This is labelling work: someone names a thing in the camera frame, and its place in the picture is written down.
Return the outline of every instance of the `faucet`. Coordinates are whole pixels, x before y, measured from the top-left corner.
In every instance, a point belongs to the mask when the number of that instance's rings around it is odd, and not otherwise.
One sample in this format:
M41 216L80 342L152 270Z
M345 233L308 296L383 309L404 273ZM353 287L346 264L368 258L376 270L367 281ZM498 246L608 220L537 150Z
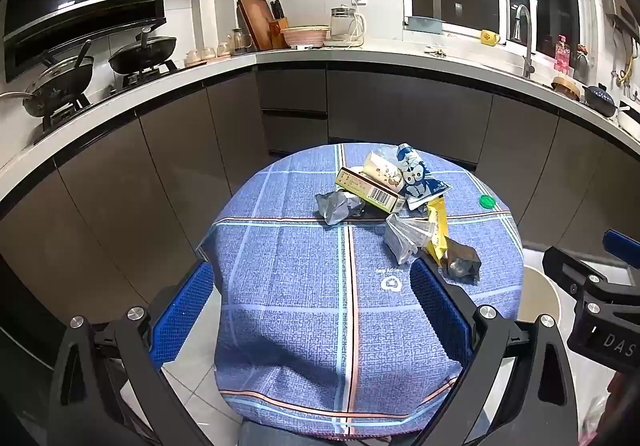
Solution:
M536 70L531 64L531 13L524 4L520 4L516 11L516 24L513 27L513 37L511 39L513 41L522 41L520 38L520 17L522 16L523 11L524 15L527 17L527 57L524 58L524 72L522 75L528 79Z

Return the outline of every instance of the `knife block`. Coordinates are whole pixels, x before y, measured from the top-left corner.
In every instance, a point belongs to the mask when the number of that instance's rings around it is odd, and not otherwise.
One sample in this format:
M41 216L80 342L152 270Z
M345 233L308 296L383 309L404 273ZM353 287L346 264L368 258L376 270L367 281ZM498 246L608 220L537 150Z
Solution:
M279 20L269 22L269 30L271 31L271 44L274 49L288 49L289 45L284 41L284 35L281 32L289 27L289 21L286 17Z

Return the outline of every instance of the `barcode label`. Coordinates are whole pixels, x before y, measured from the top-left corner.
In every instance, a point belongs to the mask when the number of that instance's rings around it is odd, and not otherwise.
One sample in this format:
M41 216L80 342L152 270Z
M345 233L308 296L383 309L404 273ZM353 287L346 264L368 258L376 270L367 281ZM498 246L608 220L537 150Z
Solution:
M369 193L367 198L371 199L374 202L377 202L378 204L380 204L382 206L386 206L386 204L389 202L389 199L391 198L391 195L389 195L388 193L383 192L380 188L376 188L374 186L371 189L371 192Z

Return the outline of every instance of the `silver bolt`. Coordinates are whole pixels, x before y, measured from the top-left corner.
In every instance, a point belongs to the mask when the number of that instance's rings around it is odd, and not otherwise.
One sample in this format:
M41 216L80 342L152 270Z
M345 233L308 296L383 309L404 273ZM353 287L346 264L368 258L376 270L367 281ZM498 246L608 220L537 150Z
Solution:
M129 312L127 312L127 318L129 318L132 321L139 320L144 315L145 315L145 310L142 307L134 307L132 309L129 309Z
M84 318L82 316L74 316L73 318L71 318L71 322L69 323L69 326L72 329L77 329L78 327L82 327L83 323L84 323Z
M540 317L540 323L542 323L545 327L553 327L556 324L556 320L553 319L549 314L543 314Z
M487 320L492 320L495 318L495 309L490 305L482 305L480 308L480 315Z

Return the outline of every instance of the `tablecloth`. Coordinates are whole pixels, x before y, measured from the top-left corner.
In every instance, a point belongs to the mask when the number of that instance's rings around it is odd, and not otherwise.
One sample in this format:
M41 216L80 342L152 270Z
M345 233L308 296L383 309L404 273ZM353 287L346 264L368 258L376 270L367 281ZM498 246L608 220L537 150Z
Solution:
M321 146L275 162L204 238L222 293L216 381L245 418L303 434L394 435L423 428L455 382L460 365L412 293L412 261L398 266L384 243L383 217L329 227L317 213L314 195L335 189L340 166L381 146ZM479 284L462 287L515 317L523 256L507 206L470 172L420 154L452 186L449 236L482 260ZM493 209L480 206L483 194Z

